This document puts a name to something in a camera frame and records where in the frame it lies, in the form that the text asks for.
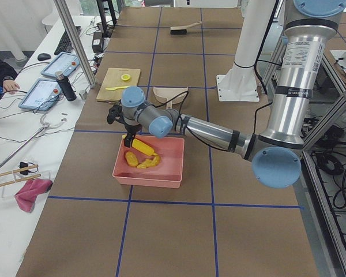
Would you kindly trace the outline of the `person hand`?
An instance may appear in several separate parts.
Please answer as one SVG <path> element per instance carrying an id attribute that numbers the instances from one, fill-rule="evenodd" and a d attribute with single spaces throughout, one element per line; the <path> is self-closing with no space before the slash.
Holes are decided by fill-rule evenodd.
<path id="1" fill-rule="evenodd" d="M 20 90 L 20 86 L 14 80 L 4 80 L 3 90 L 5 93 L 14 94 L 18 90 Z"/>

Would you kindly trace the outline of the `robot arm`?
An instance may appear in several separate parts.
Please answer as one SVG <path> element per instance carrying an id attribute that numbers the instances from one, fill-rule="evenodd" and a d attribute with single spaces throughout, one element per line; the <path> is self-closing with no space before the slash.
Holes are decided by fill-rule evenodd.
<path id="1" fill-rule="evenodd" d="M 258 95 L 254 69 L 266 22 L 273 17 L 276 1 L 250 1 L 233 67 L 217 78 L 219 99 L 232 101 L 235 111 L 223 112 L 227 127 L 201 120 L 173 108 L 149 103 L 139 87 L 126 88 L 117 106 L 131 147 L 136 133 L 147 130 L 157 138 L 169 132 L 190 134 L 220 151 L 240 155 L 251 163 L 256 179 L 271 188 L 286 188 L 301 174 L 304 146 L 300 132 L 313 96 L 325 46 L 338 31 L 346 1 L 286 1 L 283 34 L 287 39 L 279 80 L 265 116 L 266 126 L 256 122 Z"/>

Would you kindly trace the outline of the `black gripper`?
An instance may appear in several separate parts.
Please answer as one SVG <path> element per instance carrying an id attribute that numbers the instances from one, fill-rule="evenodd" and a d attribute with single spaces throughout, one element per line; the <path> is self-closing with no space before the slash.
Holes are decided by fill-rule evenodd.
<path id="1" fill-rule="evenodd" d="M 130 119 L 126 114 L 123 114 L 123 124 L 127 131 L 126 137 L 124 138 L 124 146 L 131 148 L 133 144 L 133 139 L 135 138 L 137 132 L 142 130 L 142 125 L 135 121 L 134 119 Z"/>

